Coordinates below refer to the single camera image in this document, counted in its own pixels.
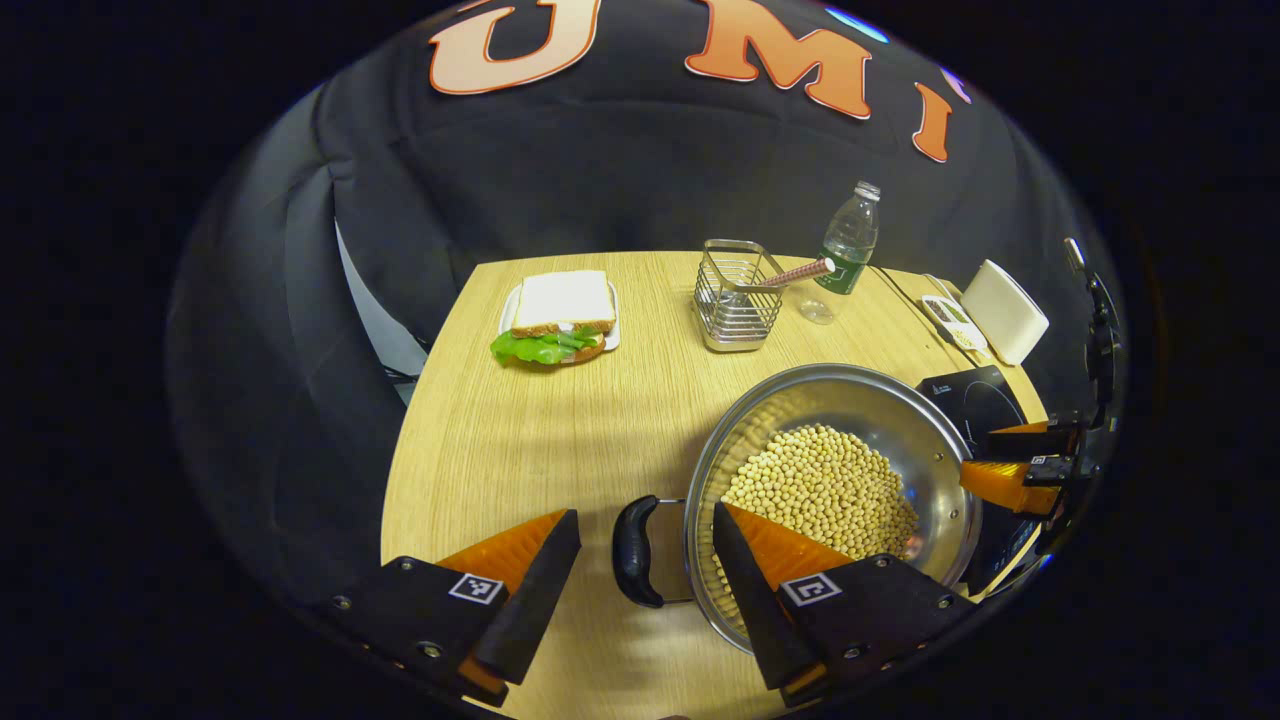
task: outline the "qr tag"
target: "qr tag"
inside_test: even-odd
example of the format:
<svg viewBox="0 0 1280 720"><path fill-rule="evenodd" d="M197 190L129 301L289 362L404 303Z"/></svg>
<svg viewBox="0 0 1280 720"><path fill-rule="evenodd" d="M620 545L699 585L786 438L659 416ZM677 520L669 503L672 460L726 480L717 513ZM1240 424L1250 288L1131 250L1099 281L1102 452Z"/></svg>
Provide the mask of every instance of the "qr tag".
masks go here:
<svg viewBox="0 0 1280 720"><path fill-rule="evenodd" d="M827 600L828 597L836 597L837 594L845 592L840 589L836 583L831 582L831 578L822 573L809 575L808 578L787 580L782 583L782 589L791 597L791 602L794 602L796 607L813 605L814 602Z"/></svg>
<svg viewBox="0 0 1280 720"><path fill-rule="evenodd" d="M479 602L480 605L489 605L493 598L498 596L498 591L502 589L502 580L490 580L489 578L481 578L480 575L472 575L466 573L462 579L458 580L449 594L462 600L470 600L471 602Z"/></svg>

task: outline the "bottle cap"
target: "bottle cap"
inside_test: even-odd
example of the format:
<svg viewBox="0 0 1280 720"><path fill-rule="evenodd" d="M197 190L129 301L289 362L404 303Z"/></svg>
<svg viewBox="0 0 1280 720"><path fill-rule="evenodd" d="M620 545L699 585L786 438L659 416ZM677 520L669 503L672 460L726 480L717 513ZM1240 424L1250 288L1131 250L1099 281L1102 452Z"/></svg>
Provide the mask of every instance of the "bottle cap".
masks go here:
<svg viewBox="0 0 1280 720"><path fill-rule="evenodd" d="M867 181L858 181L858 187L854 188L854 195L859 195L867 200L879 201L879 188Z"/></svg>

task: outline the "bottle label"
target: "bottle label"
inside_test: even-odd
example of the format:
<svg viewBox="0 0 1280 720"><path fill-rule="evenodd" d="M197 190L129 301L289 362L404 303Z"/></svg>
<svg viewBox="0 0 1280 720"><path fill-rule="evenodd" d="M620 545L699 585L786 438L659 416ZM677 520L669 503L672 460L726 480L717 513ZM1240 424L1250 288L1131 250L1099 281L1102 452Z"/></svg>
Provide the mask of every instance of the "bottle label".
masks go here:
<svg viewBox="0 0 1280 720"><path fill-rule="evenodd" d="M858 282L858 277L863 274L863 268L867 263L855 263L845 258L837 258L832 255L826 247L818 252L819 258L831 258L831 261L836 264L836 272L829 275L822 275L814 282L822 287L829 290L831 292L838 295L849 295L854 291L854 283Z"/></svg>

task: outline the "stainless steel pot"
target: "stainless steel pot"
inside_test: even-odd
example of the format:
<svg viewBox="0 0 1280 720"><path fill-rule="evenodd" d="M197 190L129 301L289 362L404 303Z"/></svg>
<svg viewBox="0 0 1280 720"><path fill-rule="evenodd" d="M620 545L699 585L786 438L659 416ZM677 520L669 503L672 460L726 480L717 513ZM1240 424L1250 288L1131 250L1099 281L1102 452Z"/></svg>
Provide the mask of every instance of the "stainless steel pot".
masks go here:
<svg viewBox="0 0 1280 720"><path fill-rule="evenodd" d="M923 395L855 365L801 365L773 375L721 418L684 501L685 570L694 600L716 632L748 653L746 628L712 561L712 510L749 456L759 454L776 433L809 423L858 434L902 475L906 497L920 516L908 542L908 561L925 575L955 585L982 529L982 503L960 487L960 462L969 459L969 450L955 425ZM659 502L681 501L641 497L622 510L613 527L618 588L649 607L667 602L649 584L645 536L645 521Z"/></svg>

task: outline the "screw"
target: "screw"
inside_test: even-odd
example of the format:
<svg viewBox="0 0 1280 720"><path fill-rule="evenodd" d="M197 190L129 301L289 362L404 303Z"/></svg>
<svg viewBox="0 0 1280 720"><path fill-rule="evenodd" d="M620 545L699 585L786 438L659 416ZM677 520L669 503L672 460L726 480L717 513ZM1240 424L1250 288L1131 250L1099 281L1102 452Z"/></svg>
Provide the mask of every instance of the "screw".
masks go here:
<svg viewBox="0 0 1280 720"><path fill-rule="evenodd" d="M440 647L440 646L438 646L438 644L435 644L431 641L422 641L422 642L417 643L417 651L421 652L422 655L433 659L433 660L435 660L436 657L444 655L444 648Z"/></svg>

